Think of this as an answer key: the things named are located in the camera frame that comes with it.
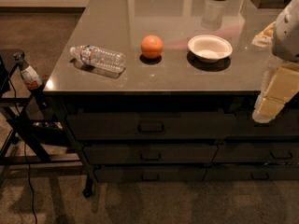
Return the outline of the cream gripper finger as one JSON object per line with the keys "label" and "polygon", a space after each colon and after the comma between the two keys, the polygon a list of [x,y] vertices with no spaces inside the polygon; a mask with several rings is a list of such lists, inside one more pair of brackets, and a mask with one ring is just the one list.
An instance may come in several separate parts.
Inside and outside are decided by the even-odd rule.
{"label": "cream gripper finger", "polygon": [[299,92],[299,63],[283,62],[269,68],[263,78],[252,118],[258,123],[269,123]]}

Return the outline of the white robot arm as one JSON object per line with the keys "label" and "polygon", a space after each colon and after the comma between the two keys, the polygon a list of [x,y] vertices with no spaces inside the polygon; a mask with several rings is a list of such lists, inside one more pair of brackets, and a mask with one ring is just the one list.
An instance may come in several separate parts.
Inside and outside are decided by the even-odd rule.
{"label": "white robot arm", "polygon": [[278,67],[265,71],[252,113],[255,122],[268,123],[299,92],[299,0],[291,0],[277,19],[253,38],[252,44],[270,47],[272,54],[282,60]]}

